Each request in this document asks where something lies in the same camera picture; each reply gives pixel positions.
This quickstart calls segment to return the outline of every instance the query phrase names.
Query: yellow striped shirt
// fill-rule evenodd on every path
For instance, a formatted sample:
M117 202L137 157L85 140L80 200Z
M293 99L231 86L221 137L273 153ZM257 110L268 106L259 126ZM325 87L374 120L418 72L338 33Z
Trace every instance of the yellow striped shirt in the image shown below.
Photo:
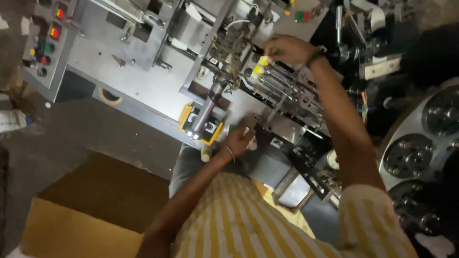
M220 173L180 230L173 257L417 256L385 192L367 185L348 187L339 216L335 248L290 224L250 180Z

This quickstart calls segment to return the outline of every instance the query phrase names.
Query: white wire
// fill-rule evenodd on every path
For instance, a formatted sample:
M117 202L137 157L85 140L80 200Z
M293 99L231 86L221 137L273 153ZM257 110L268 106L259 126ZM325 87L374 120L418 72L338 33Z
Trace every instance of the white wire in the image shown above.
M234 24L240 23L240 22L249 22L249 20L237 20L237 21L234 21L234 22L230 22L228 24L228 26L226 26L226 29L228 29L229 27L233 26Z
M257 4L252 4L250 6L250 10L252 11L252 8L255 8L255 15L258 16L258 13L260 12L260 7L258 7Z

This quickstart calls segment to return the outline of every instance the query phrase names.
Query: tape roll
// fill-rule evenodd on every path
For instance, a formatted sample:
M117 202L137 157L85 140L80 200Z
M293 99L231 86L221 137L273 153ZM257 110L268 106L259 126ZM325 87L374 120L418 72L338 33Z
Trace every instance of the tape roll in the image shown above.
M99 97L108 105L117 105L123 101L122 97L118 97L102 87L99 87Z

